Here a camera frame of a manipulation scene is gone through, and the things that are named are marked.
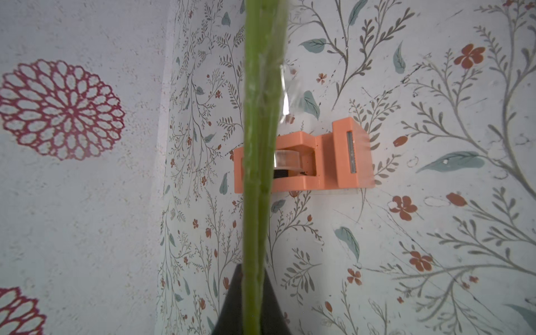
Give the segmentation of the pink flower bouquet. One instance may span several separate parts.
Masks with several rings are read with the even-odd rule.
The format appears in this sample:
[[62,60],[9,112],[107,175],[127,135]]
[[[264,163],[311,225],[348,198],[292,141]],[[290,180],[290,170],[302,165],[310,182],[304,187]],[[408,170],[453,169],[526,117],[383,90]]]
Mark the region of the pink flower bouquet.
[[288,2],[246,1],[245,9],[242,322],[245,334],[260,334]]

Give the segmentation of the clear tape piece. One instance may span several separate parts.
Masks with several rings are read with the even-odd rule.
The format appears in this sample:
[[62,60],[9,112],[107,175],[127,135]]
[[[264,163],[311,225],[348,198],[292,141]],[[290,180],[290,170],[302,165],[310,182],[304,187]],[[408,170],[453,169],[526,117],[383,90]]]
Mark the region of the clear tape piece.
[[283,124],[286,123],[287,117],[296,113],[304,113],[306,108],[303,86],[296,78],[296,75],[291,74],[291,68],[286,64],[281,66],[281,83],[283,98],[280,123]]

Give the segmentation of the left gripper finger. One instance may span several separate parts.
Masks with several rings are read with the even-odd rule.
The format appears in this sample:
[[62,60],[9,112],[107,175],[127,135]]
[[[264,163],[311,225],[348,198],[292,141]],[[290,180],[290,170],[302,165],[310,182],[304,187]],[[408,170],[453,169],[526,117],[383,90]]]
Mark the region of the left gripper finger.
[[[235,268],[228,294],[221,309],[219,319],[212,330],[212,334],[244,334],[241,314],[241,280],[241,264],[238,264]],[[263,335],[291,335],[267,271],[265,271],[263,285],[260,333]]]

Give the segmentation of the orange tape dispenser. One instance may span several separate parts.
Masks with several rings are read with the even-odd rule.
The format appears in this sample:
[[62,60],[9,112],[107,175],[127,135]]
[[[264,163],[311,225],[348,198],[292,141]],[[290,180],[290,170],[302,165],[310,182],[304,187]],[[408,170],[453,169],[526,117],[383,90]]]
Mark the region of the orange tape dispenser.
[[274,152],[265,162],[274,169],[272,192],[374,188],[374,169],[367,132],[352,118],[332,123],[332,131],[269,132]]

